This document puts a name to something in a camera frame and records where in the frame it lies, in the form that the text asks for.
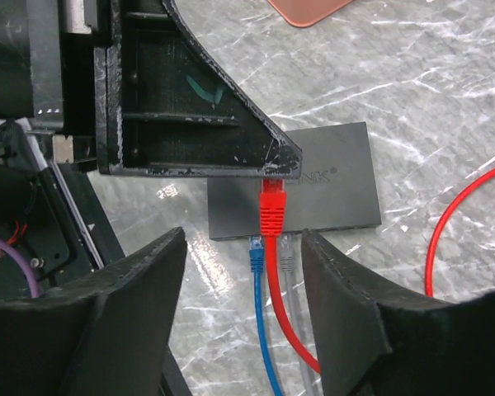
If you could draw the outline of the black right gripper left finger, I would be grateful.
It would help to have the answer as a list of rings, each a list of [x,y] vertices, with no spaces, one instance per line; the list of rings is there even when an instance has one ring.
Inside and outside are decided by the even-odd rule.
[[[156,395],[182,285],[186,235],[35,299],[0,301],[0,395]]]

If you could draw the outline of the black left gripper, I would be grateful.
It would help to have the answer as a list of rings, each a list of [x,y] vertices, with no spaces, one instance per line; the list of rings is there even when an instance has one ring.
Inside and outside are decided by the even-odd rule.
[[[296,178],[300,148],[203,48],[173,1],[29,1],[29,140],[127,177]]]

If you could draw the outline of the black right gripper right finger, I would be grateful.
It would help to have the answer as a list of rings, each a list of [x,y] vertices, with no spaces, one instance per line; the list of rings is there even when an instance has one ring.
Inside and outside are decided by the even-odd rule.
[[[427,297],[312,230],[301,255],[326,395],[495,395],[495,291]]]

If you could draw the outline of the black network switch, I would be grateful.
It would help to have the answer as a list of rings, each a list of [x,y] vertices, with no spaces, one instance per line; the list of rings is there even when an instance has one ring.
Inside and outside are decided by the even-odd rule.
[[[381,225],[380,203],[365,122],[291,130],[303,153],[302,174],[285,183],[284,233]],[[209,236],[244,238],[260,231],[261,183],[251,178],[207,181]]]

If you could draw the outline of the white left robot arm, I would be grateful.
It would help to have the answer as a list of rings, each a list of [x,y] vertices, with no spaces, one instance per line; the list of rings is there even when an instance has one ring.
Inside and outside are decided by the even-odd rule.
[[[0,1],[0,299],[116,261],[87,174],[300,174],[173,1]]]

